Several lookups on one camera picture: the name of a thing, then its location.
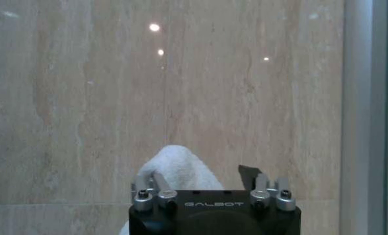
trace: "metal screw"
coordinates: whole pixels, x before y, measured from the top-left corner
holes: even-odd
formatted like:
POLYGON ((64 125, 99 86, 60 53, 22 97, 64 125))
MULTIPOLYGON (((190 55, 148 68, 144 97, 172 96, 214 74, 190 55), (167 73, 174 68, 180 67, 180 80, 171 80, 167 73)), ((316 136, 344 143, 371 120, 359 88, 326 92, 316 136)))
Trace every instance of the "metal screw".
POLYGON ((291 191, 290 190, 282 190, 282 198, 291 199, 291 191))
POLYGON ((150 193, 147 192, 147 190, 140 190, 138 196, 140 199, 146 199, 148 198, 150 193))

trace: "white towel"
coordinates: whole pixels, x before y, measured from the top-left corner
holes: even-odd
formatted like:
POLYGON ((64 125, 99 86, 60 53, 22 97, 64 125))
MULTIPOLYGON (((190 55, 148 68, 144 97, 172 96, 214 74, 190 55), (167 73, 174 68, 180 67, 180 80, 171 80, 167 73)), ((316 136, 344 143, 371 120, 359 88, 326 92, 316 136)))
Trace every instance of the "white towel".
MULTIPOLYGON (((176 190, 224 189, 204 162, 184 146, 166 146, 138 175, 150 176, 154 172, 163 174, 171 188, 176 190)), ((130 222, 122 228, 120 235, 130 235, 130 222)))

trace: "shower wall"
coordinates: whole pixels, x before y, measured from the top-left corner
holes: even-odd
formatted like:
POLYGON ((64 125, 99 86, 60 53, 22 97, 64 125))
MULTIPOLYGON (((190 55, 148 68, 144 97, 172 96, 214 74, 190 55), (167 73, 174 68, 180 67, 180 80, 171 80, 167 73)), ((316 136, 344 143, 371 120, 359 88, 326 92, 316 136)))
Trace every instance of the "shower wall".
POLYGON ((0 234, 116 234, 138 169, 182 144, 228 189, 239 164, 288 176, 302 234, 336 235, 343 8, 0 0, 0 234))

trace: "metal frame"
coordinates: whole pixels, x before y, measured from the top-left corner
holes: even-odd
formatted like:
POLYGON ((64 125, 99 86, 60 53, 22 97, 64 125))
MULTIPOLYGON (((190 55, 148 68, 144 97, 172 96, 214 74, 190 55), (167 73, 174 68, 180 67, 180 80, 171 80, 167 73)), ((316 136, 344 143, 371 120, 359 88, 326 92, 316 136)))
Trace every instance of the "metal frame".
POLYGON ((388 0, 346 0, 340 234, 386 234, 388 0))

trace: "white cloth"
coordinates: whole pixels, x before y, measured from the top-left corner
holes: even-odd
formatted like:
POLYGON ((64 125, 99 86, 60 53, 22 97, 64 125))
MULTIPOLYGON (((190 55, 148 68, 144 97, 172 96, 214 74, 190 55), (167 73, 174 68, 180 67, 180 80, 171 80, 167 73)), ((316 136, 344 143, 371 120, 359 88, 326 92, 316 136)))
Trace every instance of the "white cloth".
MULTIPOLYGON (((154 172, 163 174, 171 188, 176 190, 224 189, 204 162, 184 146, 166 146, 138 175, 150 176, 154 172)), ((122 228, 120 235, 130 235, 130 222, 122 228)))

